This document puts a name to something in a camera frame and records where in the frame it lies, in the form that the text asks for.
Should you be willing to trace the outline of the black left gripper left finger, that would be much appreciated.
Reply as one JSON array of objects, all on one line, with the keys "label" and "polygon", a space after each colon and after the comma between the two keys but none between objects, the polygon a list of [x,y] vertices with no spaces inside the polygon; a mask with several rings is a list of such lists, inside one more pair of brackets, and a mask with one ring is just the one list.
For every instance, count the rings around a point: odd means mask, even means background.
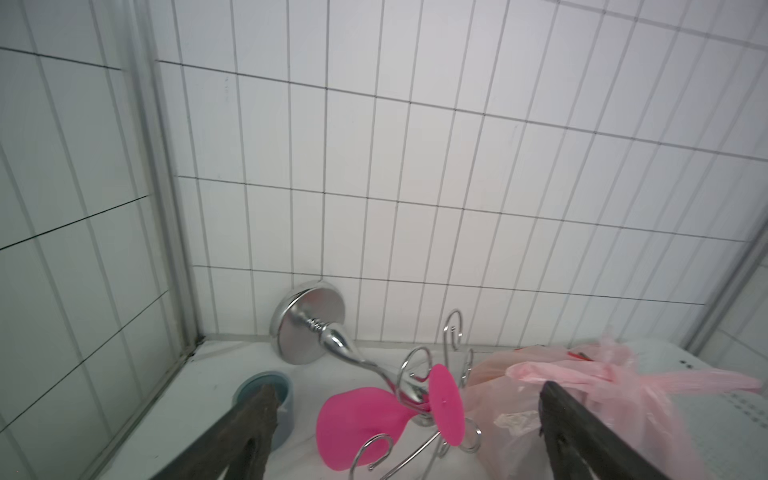
[{"label": "black left gripper left finger", "polygon": [[235,404],[156,479],[261,479],[272,450],[280,406],[267,384]]}]

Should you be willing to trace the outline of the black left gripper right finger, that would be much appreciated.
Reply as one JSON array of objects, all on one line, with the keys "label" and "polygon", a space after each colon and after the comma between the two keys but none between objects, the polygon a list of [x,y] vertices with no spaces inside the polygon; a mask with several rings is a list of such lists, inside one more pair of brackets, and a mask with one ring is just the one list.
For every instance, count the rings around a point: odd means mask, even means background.
[{"label": "black left gripper right finger", "polygon": [[538,412],[555,480],[667,477],[556,382],[543,384]]}]

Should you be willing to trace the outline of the pink plastic bag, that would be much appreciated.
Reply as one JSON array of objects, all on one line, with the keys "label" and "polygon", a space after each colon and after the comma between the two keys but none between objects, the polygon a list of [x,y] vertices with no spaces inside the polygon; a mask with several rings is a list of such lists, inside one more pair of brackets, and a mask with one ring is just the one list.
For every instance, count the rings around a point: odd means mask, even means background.
[{"label": "pink plastic bag", "polygon": [[496,352],[474,368],[463,393],[467,415],[483,433],[479,461],[492,478],[552,478],[538,412],[548,380],[671,479],[714,479],[673,395],[746,391],[761,396],[763,388],[760,380],[710,365],[699,371],[641,374],[627,343],[608,338],[571,349],[531,346]]}]

